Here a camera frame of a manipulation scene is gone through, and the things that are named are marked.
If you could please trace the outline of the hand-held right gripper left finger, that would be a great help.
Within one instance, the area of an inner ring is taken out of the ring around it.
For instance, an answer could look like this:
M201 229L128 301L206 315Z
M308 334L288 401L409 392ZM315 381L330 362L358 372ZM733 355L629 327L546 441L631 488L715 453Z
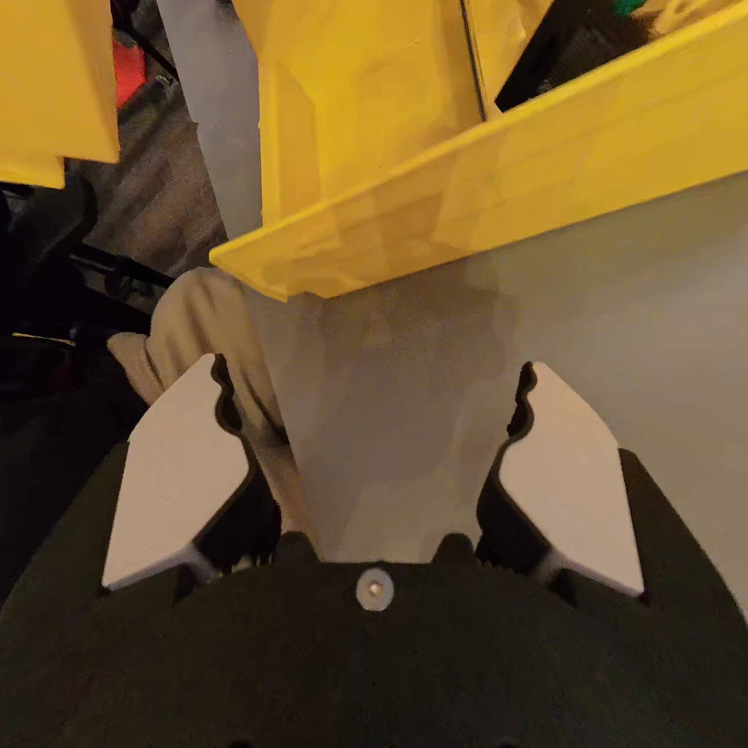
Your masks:
M223 355L201 357L127 442L102 586L186 566L200 582L269 561L281 510L233 401Z

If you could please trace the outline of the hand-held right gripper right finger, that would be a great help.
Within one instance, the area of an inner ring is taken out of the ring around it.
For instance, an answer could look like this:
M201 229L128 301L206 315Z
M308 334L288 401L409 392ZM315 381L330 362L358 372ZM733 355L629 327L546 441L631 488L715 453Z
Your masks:
M630 598L644 593L619 444L545 363L520 369L507 438L476 518L484 564L547 586L574 572Z

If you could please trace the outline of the person's leg in beige trousers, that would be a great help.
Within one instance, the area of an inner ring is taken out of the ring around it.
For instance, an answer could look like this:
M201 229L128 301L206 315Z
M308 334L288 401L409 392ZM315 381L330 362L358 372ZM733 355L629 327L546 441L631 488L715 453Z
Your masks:
M223 355L242 435L268 476L280 507L281 532L303 533L318 552L319 534L260 344L249 291L217 268L194 269L164 292L149 333L119 332L107 347L148 406L204 355Z

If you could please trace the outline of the long yellow divider panel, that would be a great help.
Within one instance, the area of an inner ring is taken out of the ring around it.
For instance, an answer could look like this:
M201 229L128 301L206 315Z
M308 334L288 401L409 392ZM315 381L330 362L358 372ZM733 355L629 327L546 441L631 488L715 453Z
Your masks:
M257 57L262 227L214 266L332 298L746 171L746 2L484 119L464 2L233 2Z

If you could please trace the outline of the red object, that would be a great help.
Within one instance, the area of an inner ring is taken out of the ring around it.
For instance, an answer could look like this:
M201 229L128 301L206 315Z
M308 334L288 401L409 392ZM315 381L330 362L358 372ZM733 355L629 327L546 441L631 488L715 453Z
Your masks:
M146 84L146 59L144 50L135 42L113 38L117 110L123 110L128 102Z

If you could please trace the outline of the black fabric object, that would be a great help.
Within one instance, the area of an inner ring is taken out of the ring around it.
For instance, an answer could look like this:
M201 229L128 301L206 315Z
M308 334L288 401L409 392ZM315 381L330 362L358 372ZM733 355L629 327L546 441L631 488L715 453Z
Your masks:
M645 1L554 1L494 100L505 113L641 48Z

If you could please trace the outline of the black metal frame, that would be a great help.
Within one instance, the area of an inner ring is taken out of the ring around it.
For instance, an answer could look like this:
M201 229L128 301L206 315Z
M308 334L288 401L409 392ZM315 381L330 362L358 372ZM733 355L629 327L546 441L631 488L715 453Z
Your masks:
M68 256L80 268L101 275L106 294L122 302L133 295L154 298L156 289L167 289L174 282L173 277L131 257L111 254L82 242L73 245Z

